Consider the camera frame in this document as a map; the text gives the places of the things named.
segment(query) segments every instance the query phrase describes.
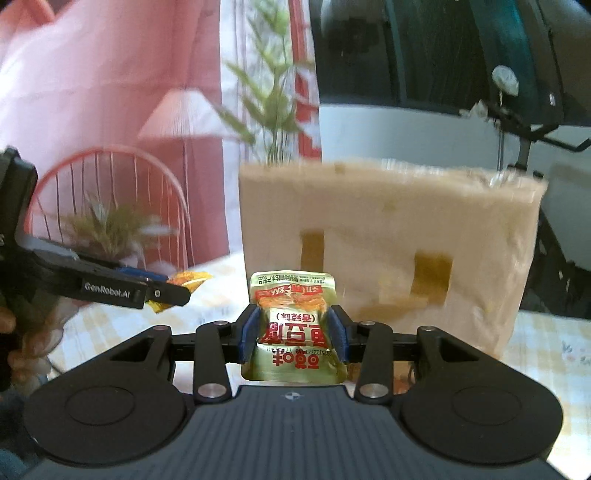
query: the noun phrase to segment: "checkered tablecloth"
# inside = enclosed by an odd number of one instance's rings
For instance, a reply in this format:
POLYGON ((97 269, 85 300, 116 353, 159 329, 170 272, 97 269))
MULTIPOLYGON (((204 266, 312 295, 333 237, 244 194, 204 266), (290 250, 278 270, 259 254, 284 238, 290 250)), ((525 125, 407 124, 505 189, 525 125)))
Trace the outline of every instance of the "checkered tablecloth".
MULTIPOLYGON (((192 296, 188 305, 155 314, 149 307, 128 310, 93 305, 66 325, 64 339, 50 355, 69 370, 154 325, 170 325, 174 334, 194 332, 206 322, 234 321, 248 304, 242 254, 233 254, 196 267, 213 278, 192 296)), ((520 312, 502 360, 548 387, 560 399, 564 424, 549 461, 572 480, 591 473, 591 322, 520 312)), ((228 365, 235 392, 246 382, 238 365, 228 365)), ((193 388, 193 365, 178 362, 174 385, 193 388)))

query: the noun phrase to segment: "potted plant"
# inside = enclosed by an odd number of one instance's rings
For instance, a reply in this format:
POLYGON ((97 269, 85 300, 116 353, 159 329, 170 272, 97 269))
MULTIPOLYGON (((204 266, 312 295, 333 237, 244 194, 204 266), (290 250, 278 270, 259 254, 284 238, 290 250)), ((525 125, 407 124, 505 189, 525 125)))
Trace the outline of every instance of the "potted plant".
POLYGON ((251 74, 226 62, 243 88, 242 105, 248 120, 218 108, 218 114, 247 143, 255 158, 268 165, 288 162, 296 150, 297 134, 306 126, 296 120, 296 72, 314 70, 313 61, 293 62, 290 15, 274 0, 257 0, 248 19, 258 64, 251 74))
POLYGON ((81 215, 65 219, 69 245, 80 252, 130 267, 146 266, 145 251, 158 247, 160 237, 177 236, 158 215, 146 215, 135 205, 103 204, 85 194, 81 215))

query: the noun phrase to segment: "white wall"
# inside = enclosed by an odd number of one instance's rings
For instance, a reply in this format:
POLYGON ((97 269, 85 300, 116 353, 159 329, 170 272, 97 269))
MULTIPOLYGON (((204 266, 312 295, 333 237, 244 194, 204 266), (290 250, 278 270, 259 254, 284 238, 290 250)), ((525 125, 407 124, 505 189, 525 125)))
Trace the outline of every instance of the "white wall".
MULTIPOLYGON (((496 169, 498 135, 492 124, 401 108, 322 105, 324 161, 396 158, 439 167, 496 169)), ((560 127, 550 135, 571 144, 591 137, 591 128, 560 127)), ((519 141, 505 138, 505 165, 514 163, 519 141)), ((537 143, 530 171, 550 182, 544 211, 565 256, 591 270, 591 148, 579 154, 537 143)))
POLYGON ((498 136, 481 119, 402 108, 321 105, 324 161, 396 158, 440 167, 496 169, 498 136))

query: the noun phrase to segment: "metal screw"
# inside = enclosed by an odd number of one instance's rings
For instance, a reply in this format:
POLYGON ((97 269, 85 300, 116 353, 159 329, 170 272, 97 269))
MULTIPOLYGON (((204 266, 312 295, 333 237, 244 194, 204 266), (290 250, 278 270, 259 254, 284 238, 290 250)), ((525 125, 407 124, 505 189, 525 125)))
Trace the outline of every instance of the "metal screw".
POLYGON ((197 393, 205 398, 219 398, 227 392, 226 387, 219 383, 206 383, 197 389, 197 393))
POLYGON ((388 387, 381 383, 366 383, 359 392, 366 398, 382 398, 388 394, 388 387))

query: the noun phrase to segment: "gold foil packet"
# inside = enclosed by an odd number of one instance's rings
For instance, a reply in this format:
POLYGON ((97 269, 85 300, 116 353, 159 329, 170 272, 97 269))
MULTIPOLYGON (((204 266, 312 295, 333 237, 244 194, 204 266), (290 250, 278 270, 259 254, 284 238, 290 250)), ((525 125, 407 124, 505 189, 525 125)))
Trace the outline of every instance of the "gold foil packet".
POLYGON ((325 314, 335 301, 331 275, 301 271, 255 273, 251 301, 262 309, 261 335, 247 380, 337 384, 347 370, 332 348, 325 314))
MULTIPOLYGON (((168 279, 167 283, 187 287, 189 292, 193 294, 195 290, 197 290, 203 284, 203 282, 210 278, 212 278, 212 276, 207 272, 192 272, 187 270, 174 274, 168 279)), ((161 313, 173 306, 154 300, 148 301, 147 304, 150 305, 150 307, 152 307, 153 311, 156 313, 161 313)))

